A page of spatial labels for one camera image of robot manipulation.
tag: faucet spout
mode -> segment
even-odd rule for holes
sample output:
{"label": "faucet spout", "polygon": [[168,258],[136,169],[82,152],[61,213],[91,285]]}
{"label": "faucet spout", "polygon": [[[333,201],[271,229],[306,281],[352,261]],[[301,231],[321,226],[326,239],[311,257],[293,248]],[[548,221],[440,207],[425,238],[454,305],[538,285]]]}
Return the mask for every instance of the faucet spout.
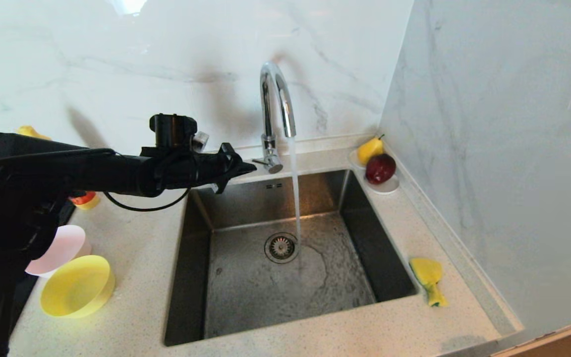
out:
{"label": "faucet spout", "polygon": [[263,128],[261,135],[263,140],[263,161],[254,160],[256,163],[265,165],[268,172],[276,174],[283,169],[279,156],[277,154],[277,137],[272,131],[272,113],[270,101],[270,83],[276,89],[277,98],[279,98],[279,107],[281,108],[281,119],[284,123],[285,136],[291,138],[296,135],[296,126],[294,124],[294,114],[292,113],[292,99],[288,91],[286,79],[279,69],[279,66],[268,61],[261,66],[260,73],[260,90],[261,90],[261,108],[263,109]]}

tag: wall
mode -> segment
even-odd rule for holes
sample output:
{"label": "wall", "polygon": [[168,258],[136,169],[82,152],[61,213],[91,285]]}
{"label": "wall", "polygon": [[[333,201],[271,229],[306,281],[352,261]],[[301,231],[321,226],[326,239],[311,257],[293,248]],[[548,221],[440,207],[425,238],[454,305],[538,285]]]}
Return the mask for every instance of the wall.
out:
{"label": "wall", "polygon": [[571,1],[417,0],[380,130],[519,340],[571,323]]}
{"label": "wall", "polygon": [[412,3],[0,0],[0,131],[137,154],[162,112],[197,119],[208,149],[259,145],[274,59],[297,140],[373,133]]}

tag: stainless steel sink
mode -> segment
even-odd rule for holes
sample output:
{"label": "stainless steel sink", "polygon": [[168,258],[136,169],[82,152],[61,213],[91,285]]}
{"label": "stainless steel sink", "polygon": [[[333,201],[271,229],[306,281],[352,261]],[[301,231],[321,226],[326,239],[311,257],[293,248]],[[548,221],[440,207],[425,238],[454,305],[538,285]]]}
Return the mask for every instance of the stainless steel sink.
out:
{"label": "stainless steel sink", "polygon": [[188,195],[166,346],[415,294],[353,172],[299,187],[300,238],[289,177]]}

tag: drain strainer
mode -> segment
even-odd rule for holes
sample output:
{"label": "drain strainer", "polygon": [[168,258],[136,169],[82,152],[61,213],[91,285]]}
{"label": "drain strainer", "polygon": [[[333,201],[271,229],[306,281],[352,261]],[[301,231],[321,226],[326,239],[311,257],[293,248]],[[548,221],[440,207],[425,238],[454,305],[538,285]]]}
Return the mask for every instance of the drain strainer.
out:
{"label": "drain strainer", "polygon": [[296,238],[290,233],[274,233],[268,237],[264,246],[266,257],[278,264],[292,262],[298,253],[297,243]]}

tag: water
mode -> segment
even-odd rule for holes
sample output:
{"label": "water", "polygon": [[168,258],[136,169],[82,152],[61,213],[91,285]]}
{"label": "water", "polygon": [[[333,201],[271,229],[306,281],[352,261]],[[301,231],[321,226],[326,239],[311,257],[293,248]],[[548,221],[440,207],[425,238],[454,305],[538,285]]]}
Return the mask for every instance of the water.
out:
{"label": "water", "polygon": [[296,172],[296,141],[294,136],[288,138],[290,145],[290,166],[292,166],[292,186],[294,187],[294,212],[296,214],[296,239],[303,243],[301,237],[301,208],[299,207],[299,175]]}

